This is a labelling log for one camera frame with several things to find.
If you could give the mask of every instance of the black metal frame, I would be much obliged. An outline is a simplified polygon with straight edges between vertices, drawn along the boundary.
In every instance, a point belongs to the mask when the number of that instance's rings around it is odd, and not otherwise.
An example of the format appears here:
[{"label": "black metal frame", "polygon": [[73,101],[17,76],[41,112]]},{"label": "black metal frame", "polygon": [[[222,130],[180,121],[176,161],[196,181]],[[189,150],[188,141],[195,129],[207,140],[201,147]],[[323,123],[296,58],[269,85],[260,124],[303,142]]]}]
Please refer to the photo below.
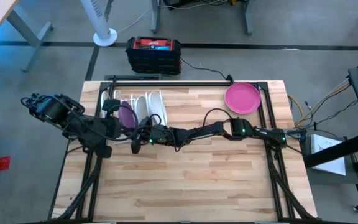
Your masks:
[{"label": "black metal frame", "polygon": [[[101,82],[100,88],[99,88],[99,96],[98,96],[98,102],[97,102],[97,107],[96,107],[96,111],[95,111],[95,116],[99,116],[100,111],[101,111],[101,108],[100,108],[101,93],[103,91],[109,90],[109,95],[112,96],[112,92],[113,92],[115,87],[130,87],[130,86],[230,86],[230,84],[231,84],[230,82]],[[273,106],[272,106],[272,102],[271,102],[271,99],[270,99],[269,87],[267,85],[267,82],[251,82],[250,84],[253,85],[254,87],[256,87],[256,89],[264,91],[264,95],[265,95],[265,99],[266,99],[267,111],[268,111],[268,115],[269,115],[269,119],[270,119],[270,125],[271,125],[272,128],[276,128],[277,126],[276,126],[276,123],[275,123],[275,117],[274,117],[274,113],[273,113]],[[260,106],[258,108],[258,112],[259,112],[261,128],[267,128],[265,115],[264,115],[264,107],[263,107],[262,103],[260,104]],[[274,166],[274,162],[273,162],[274,159],[273,159],[273,156],[272,156],[272,150],[267,145],[266,142],[265,142],[265,150],[266,150],[267,164],[268,164],[268,168],[269,168],[270,180],[271,180],[271,185],[272,185],[273,199],[274,199],[274,202],[275,202],[277,221],[278,222],[287,222],[287,223],[338,223],[338,222],[327,222],[327,221],[321,221],[321,220],[310,220],[310,219],[295,218],[293,205],[291,204],[290,199],[287,197],[287,195],[285,196],[285,198],[286,198],[289,218],[284,217],[281,202],[280,202],[280,194],[278,192],[278,187],[277,187],[278,182],[276,181],[275,178],[273,178],[273,173],[272,173],[272,168],[274,170],[276,170],[276,168]],[[93,153],[88,153],[87,154],[86,162],[85,162],[85,169],[84,169],[84,174],[83,174],[83,181],[82,181],[81,186],[84,185],[86,180],[89,178],[89,174],[91,173],[90,170],[91,170],[92,157],[93,157]],[[281,151],[276,151],[275,155],[274,155],[274,158],[278,161],[279,172],[280,172],[280,176],[282,178],[281,182],[283,182],[286,186],[288,186],[287,173],[285,171],[285,165],[284,165],[282,152]],[[60,170],[59,180],[58,180],[58,183],[57,183],[57,186],[56,186],[56,189],[55,189],[55,195],[53,197],[52,204],[51,204],[51,207],[50,207],[50,213],[49,213],[49,216],[48,216],[48,221],[46,223],[60,223],[62,221],[63,221],[62,223],[64,223],[64,221],[66,221],[66,222],[69,221],[69,220],[51,220],[53,208],[54,208],[57,193],[58,193],[58,188],[59,188],[59,185],[60,185],[60,179],[62,177],[62,172],[63,172],[63,168],[64,168],[65,159],[66,159],[66,156],[65,156],[65,158],[63,160],[62,168]],[[101,164],[102,163],[102,158],[98,157],[96,163]],[[76,223],[76,221],[78,221],[77,223],[82,223],[82,222],[84,222],[84,220],[86,220],[87,222],[92,222],[93,221],[94,210],[95,210],[95,205],[96,205],[96,197],[97,197],[97,193],[98,193],[99,175],[98,175],[98,178],[96,178],[96,180],[93,182],[93,188],[92,188],[91,197],[90,197],[90,201],[89,201],[88,216],[86,218],[82,217],[83,203],[84,203],[84,200],[82,200],[81,203],[79,204],[78,208],[77,208],[75,219],[70,220],[70,223]],[[119,222],[119,223],[129,224],[131,222]],[[236,223],[255,223],[255,222],[236,222]]]}]

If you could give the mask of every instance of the yellow wire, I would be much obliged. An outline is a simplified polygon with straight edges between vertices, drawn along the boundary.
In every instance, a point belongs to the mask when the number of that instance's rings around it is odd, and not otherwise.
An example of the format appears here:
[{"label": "yellow wire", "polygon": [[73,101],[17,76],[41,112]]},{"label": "yellow wire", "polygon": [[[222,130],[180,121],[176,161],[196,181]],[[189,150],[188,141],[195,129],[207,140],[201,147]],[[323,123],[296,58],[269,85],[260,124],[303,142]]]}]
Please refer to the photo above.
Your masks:
[{"label": "yellow wire", "polygon": [[[332,93],[330,93],[327,97],[325,97],[323,100],[325,100],[326,98],[328,98],[328,97],[330,97],[330,96],[332,96],[332,95],[338,93],[339,91],[345,89],[345,88],[348,87],[348,86],[349,86],[349,83],[345,83],[345,84],[341,85],[340,87],[336,88]],[[317,110],[317,106],[318,106],[318,105],[316,105],[313,110],[309,111],[309,113],[307,113],[306,116],[302,117],[302,118],[300,119],[300,121],[298,121],[298,122],[295,124],[295,127],[301,126],[301,124],[305,121],[305,119],[309,116],[309,114],[311,114],[312,112],[314,112],[315,110]]]},{"label": "yellow wire", "polygon": [[303,109],[301,107],[301,105],[297,102],[297,100],[292,97],[291,95],[288,95],[289,98],[291,98],[292,101],[294,101],[294,103],[296,104],[296,106],[299,108],[299,110],[301,111],[301,118],[303,118]]}]

